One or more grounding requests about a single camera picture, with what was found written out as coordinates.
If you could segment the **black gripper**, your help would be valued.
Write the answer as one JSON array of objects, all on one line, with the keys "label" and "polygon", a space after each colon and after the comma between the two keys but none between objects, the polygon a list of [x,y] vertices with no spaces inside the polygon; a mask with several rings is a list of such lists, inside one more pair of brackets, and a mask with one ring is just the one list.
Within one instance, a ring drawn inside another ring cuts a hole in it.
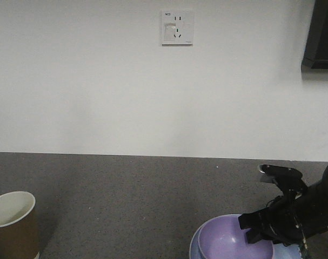
[{"label": "black gripper", "polygon": [[258,169],[263,174],[261,182],[276,185],[283,194],[268,202],[265,208],[238,217],[241,229],[250,228],[246,232],[247,242],[266,240],[286,246],[301,243],[304,234],[293,204],[297,195],[307,191],[302,173],[294,168],[265,164]]}]

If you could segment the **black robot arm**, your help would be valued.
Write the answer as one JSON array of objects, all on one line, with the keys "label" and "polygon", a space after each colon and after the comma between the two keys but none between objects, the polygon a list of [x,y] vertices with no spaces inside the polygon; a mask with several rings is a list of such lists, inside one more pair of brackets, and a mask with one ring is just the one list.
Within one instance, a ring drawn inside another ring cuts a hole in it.
[{"label": "black robot arm", "polygon": [[260,165],[259,171],[264,175],[262,181],[276,185],[282,195],[265,208],[238,218],[249,244],[269,240],[289,246],[327,231],[328,166],[321,180],[310,186],[294,168]]}]

